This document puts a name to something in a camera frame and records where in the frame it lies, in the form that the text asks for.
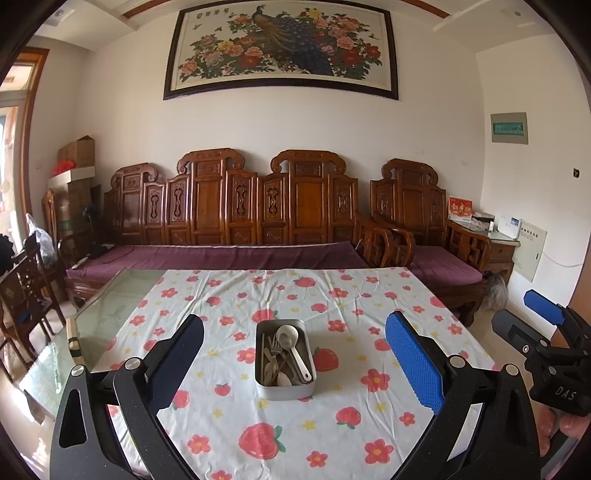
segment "tablecloth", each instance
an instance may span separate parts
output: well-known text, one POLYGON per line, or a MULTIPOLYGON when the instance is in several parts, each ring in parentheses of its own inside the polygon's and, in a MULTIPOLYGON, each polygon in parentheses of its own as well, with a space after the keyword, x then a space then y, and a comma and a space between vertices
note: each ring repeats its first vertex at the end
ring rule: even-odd
MULTIPOLYGON (((396 309, 446 354, 493 367, 467 329, 405 268, 169 270, 95 371, 143 357, 195 313, 204 321, 203 346, 158 419, 199 478, 386 480, 433 415, 418 402, 384 339, 386 318, 396 309), (255 328, 273 318, 306 323, 319 371, 311 398, 257 396, 255 328)), ((131 465, 141 470, 119 408, 109 410, 131 465)), ((468 445, 477 416, 474 406, 454 454, 468 445)))

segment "purple cushion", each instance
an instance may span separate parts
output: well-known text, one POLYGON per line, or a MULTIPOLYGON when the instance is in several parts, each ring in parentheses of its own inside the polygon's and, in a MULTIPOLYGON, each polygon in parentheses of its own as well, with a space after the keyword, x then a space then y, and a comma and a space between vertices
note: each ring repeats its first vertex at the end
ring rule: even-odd
POLYGON ((367 268, 350 242, 289 247, 176 247, 118 245, 80 268, 66 271, 73 280, 108 282, 124 268, 138 270, 332 270, 367 268))
POLYGON ((482 280, 482 274, 443 247, 417 246, 408 269, 428 287, 457 287, 482 280))

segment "picture frame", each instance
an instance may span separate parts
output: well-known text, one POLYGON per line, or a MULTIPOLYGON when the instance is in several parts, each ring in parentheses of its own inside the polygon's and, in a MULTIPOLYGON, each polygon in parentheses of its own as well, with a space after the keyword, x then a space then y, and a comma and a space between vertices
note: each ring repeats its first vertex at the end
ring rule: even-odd
POLYGON ((310 86, 398 99, 389 11, 345 0, 223 0, 178 13, 164 99, 310 86))

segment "spoon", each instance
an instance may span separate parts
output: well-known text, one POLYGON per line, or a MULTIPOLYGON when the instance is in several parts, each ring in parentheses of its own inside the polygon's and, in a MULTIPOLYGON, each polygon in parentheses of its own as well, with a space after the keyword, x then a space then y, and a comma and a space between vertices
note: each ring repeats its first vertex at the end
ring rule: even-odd
POLYGON ((300 353, 296 350, 296 343, 298 338, 297 329, 291 325, 282 325, 277 329, 277 339, 281 347, 291 352, 295 362, 300 369, 302 378, 309 382, 312 380, 312 375, 307 369, 304 361, 301 359, 300 353))

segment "wooden chair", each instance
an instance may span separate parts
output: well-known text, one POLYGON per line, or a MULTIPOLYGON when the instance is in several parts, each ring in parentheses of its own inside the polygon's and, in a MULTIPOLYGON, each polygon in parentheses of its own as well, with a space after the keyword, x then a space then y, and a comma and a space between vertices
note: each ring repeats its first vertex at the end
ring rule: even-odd
POLYGON ((443 304, 460 309, 469 326, 486 294, 482 273, 491 253, 485 235, 446 218, 446 192, 425 163, 393 158, 382 167, 382 179, 370 182, 371 216, 406 243, 406 255, 393 265, 408 267, 443 304))

